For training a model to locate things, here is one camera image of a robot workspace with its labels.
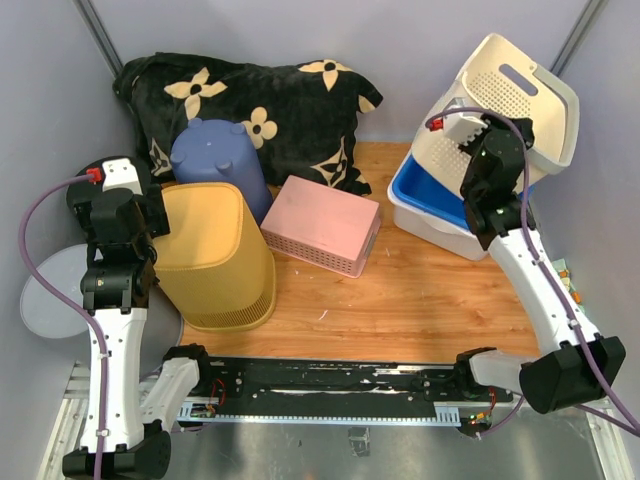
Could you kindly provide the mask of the beige perforated basket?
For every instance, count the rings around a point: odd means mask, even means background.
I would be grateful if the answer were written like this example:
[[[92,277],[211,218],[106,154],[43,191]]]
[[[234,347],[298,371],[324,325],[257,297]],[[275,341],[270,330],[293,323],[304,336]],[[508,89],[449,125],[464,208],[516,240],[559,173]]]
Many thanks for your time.
[[[556,175],[571,165],[580,121],[574,90],[497,33],[487,35],[463,64],[449,89],[428,112],[479,107],[506,118],[533,121],[528,150],[529,183]],[[411,146],[413,159],[455,196],[470,157],[440,131],[422,125]]]

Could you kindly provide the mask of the yellow slatted basket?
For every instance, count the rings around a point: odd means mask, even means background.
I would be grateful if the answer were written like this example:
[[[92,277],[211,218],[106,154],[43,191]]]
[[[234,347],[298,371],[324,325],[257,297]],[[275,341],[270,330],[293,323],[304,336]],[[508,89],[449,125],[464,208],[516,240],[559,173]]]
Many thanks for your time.
[[[255,328],[273,313],[273,254],[240,190],[191,183],[162,190],[170,233],[154,240],[159,287],[200,331]]]

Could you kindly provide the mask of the blue bucket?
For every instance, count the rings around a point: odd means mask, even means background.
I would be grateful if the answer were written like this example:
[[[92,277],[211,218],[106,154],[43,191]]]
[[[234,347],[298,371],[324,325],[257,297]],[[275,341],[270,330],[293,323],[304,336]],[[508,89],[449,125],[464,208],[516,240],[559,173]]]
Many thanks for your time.
[[[180,183],[225,182],[237,187],[257,223],[272,205],[257,152],[241,123],[190,120],[173,143],[170,163]]]

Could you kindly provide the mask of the blue rimmed white tub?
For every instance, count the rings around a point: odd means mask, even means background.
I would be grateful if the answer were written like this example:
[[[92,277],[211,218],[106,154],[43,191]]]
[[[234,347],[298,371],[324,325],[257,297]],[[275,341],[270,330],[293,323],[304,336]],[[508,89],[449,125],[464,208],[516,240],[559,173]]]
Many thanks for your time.
[[[393,222],[398,228],[471,261],[487,256],[488,252],[470,231],[410,206],[393,193],[391,185],[387,187],[387,196],[393,205]]]

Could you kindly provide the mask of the pink small tray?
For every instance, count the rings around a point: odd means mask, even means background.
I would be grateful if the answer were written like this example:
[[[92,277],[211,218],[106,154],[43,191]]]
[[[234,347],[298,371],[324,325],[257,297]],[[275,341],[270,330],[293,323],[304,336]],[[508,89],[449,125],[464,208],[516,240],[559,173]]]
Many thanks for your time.
[[[262,221],[261,231],[275,251],[357,278],[380,225],[379,203],[290,176]]]

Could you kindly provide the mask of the black large bucket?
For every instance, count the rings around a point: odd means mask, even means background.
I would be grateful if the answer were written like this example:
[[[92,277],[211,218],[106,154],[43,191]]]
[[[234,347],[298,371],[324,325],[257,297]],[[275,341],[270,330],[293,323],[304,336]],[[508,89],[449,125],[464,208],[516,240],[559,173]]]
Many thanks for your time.
[[[97,170],[95,166],[98,161],[115,158],[115,157],[127,157],[127,156],[109,156],[99,160],[96,160],[89,165],[87,165],[83,170],[79,172],[79,175],[95,173]],[[134,166],[137,169],[138,176],[140,179],[140,183],[142,186],[142,194],[147,190],[149,186],[152,184],[157,184],[153,181],[150,170],[145,162],[142,160],[128,157],[132,160]],[[101,187],[97,184],[97,181],[88,181],[82,183],[75,183],[67,188],[66,192],[66,203],[71,211],[74,210],[75,207],[84,206],[85,204],[89,205],[91,201],[101,195],[103,191]]]

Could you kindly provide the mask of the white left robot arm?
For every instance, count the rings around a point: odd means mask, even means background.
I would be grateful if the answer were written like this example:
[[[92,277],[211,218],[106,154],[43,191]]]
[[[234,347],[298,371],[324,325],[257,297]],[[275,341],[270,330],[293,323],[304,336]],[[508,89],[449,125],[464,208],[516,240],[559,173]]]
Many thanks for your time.
[[[69,479],[161,479],[184,401],[214,383],[203,346],[175,346],[151,391],[139,392],[150,291],[158,282],[152,235],[169,231],[164,205],[159,196],[116,187],[77,213],[87,234],[80,289],[91,347],[89,399],[84,431],[62,472]]]

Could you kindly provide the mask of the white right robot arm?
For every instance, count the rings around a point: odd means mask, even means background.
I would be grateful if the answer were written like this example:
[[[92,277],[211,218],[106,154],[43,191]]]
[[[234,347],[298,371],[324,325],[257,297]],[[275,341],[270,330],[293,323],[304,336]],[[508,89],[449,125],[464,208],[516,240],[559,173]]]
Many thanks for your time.
[[[529,320],[537,358],[493,347],[458,356],[455,392],[474,400],[488,387],[520,394],[538,413],[605,397],[626,357],[580,310],[545,253],[535,221],[514,189],[525,172],[526,145],[516,124],[489,121],[463,151],[470,156],[460,193],[467,224],[511,282]]]

